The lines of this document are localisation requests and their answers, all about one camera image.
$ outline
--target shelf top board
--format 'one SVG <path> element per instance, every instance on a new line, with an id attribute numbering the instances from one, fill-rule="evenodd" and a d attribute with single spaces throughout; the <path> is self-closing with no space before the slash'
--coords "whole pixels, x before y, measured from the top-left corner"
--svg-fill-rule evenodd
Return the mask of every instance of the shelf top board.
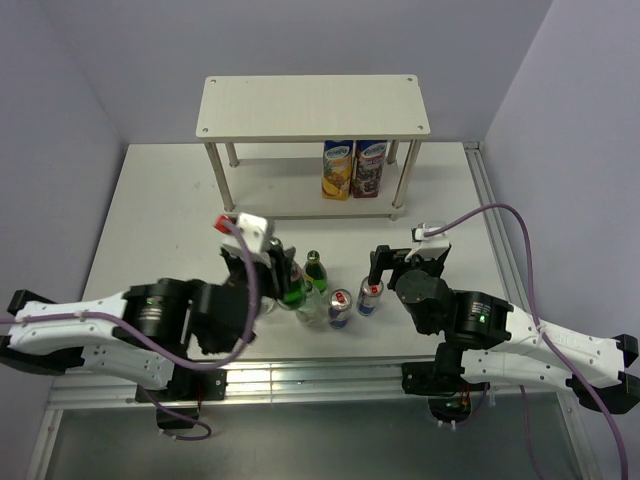
<path id="1" fill-rule="evenodd" d="M 415 75 L 208 77 L 196 136 L 203 142 L 424 140 Z"/>

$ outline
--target bottle cap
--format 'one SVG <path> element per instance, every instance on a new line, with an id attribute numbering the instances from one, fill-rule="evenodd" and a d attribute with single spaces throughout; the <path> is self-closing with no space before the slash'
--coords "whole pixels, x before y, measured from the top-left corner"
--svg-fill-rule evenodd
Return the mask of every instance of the bottle cap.
<path id="1" fill-rule="evenodd" d="M 320 254 L 317 250 L 309 250 L 307 253 L 307 261 L 315 263 L 320 261 Z"/>

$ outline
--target glass bottle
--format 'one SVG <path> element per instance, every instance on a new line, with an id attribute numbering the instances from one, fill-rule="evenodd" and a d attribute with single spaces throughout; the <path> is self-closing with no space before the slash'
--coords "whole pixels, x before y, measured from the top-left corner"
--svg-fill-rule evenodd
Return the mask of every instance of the glass bottle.
<path id="1" fill-rule="evenodd" d="M 289 277 L 289 292 L 280 301 L 281 306 L 286 310 L 297 310 L 306 301 L 306 285 L 302 275 L 300 265 L 293 262 L 291 265 L 291 276 Z"/>
<path id="2" fill-rule="evenodd" d="M 304 323 L 318 323 L 324 319 L 326 309 L 322 305 L 322 296 L 311 282 L 305 282 L 306 301 L 296 310 L 296 317 Z"/>
<path id="3" fill-rule="evenodd" d="M 310 250 L 307 253 L 307 263 L 304 265 L 304 277 L 307 282 L 313 283 L 313 286 L 320 293 L 324 293 L 329 286 L 327 279 L 327 270 L 320 263 L 320 254 L 316 250 Z"/>

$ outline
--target soda can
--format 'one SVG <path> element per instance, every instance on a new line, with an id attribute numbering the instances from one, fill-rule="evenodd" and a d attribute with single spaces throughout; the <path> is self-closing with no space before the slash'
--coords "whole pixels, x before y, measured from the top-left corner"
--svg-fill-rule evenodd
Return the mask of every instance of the soda can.
<path id="1" fill-rule="evenodd" d="M 351 316 L 351 294 L 344 289 L 335 290 L 329 298 L 329 325 L 342 328 Z"/>
<path id="2" fill-rule="evenodd" d="M 380 304 L 380 296 L 384 291 L 384 285 L 369 285 L 367 280 L 369 277 L 364 277 L 360 284 L 360 293 L 358 294 L 357 309 L 361 315 L 372 315 L 374 310 Z"/>

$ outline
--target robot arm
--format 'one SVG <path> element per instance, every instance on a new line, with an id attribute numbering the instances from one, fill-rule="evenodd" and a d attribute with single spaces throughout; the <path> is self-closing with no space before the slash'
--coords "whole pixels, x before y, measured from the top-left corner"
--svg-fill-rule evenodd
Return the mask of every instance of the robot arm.
<path id="1" fill-rule="evenodd" d="M 229 219 L 221 217 L 216 226 L 228 234 L 223 220 Z M 273 221 L 240 214 L 235 224 L 258 274 L 259 296 L 282 298 L 290 286 L 295 249 L 285 251 L 273 238 Z M 165 399 L 180 399 L 190 390 L 193 372 L 149 350 L 127 331 L 96 314 L 122 319 L 181 358 L 187 358 L 191 335 L 204 354 L 230 352 L 245 329 L 249 294 L 235 237 L 225 237 L 222 256 L 229 268 L 229 277 L 222 285 L 164 278 L 107 298 L 66 304 L 18 291 L 8 308 L 16 323 L 0 337 L 0 363 L 44 375 L 90 370 L 163 391 Z M 25 321 L 43 315 L 68 318 Z"/>
<path id="2" fill-rule="evenodd" d="M 625 372 L 638 357 L 629 335 L 596 338 L 541 322 L 502 299 L 481 292 L 451 290 L 440 278 L 451 245 L 444 234 L 424 238 L 424 226 L 412 232 L 419 246 L 371 253 L 369 283 L 392 270 L 394 290 L 418 333 L 444 333 L 433 362 L 403 365 L 406 393 L 449 396 L 485 383 L 507 383 L 573 391 L 586 408 L 598 410 L 568 367 L 542 341 L 542 332 L 595 387 L 611 413 L 626 413 L 640 401 L 640 379 Z"/>

